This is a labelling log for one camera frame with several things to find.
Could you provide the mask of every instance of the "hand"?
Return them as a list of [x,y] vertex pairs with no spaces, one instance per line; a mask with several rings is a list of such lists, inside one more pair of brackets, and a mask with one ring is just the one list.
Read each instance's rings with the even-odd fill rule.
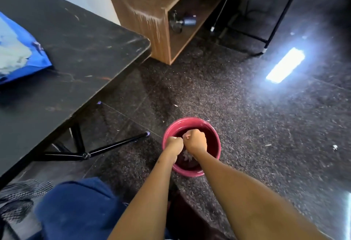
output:
[[177,156],[181,153],[183,150],[184,144],[183,144],[183,139],[181,137],[174,137],[170,136],[167,139],[166,143],[166,148],[164,150],[164,153],[171,155],[174,157],[174,162],[177,160]]
[[189,130],[183,135],[183,142],[187,151],[197,159],[198,154],[207,153],[205,133],[199,129]]

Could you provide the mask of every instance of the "red bowl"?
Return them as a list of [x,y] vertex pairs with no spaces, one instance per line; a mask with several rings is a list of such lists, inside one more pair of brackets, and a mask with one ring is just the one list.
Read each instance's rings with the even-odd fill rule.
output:
[[[165,131],[162,140],[162,149],[166,148],[166,141],[170,136],[182,137],[184,133],[191,129],[199,129],[205,133],[207,140],[207,152],[216,159],[220,157],[221,145],[216,130],[206,121],[196,117],[185,117],[173,122]],[[173,170],[187,177],[197,177],[204,175],[200,164],[193,158],[190,162],[184,160],[182,153],[178,155]]]

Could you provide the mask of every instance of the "wooden cabinet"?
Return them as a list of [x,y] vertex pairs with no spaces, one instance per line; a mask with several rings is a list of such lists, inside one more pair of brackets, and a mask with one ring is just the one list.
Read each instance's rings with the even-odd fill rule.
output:
[[[150,39],[152,57],[172,64],[221,0],[112,0],[121,25]],[[169,12],[189,12],[197,23],[175,33],[168,23]]]

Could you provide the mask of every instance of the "black table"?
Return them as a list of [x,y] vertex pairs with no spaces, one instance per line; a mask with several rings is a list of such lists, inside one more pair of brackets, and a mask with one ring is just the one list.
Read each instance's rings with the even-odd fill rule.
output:
[[[28,30],[53,67],[0,86],[0,189],[32,160],[82,160],[145,134],[86,152],[75,117],[97,94],[150,56],[150,42],[65,0],[0,0],[0,12]],[[59,143],[70,128],[78,153]]]

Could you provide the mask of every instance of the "forearm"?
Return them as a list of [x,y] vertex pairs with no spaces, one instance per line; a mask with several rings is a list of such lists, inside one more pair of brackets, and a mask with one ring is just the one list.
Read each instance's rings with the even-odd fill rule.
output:
[[164,238],[169,179],[173,162],[174,158],[165,150],[108,240]]
[[324,239],[290,203],[208,153],[196,158],[239,240]]

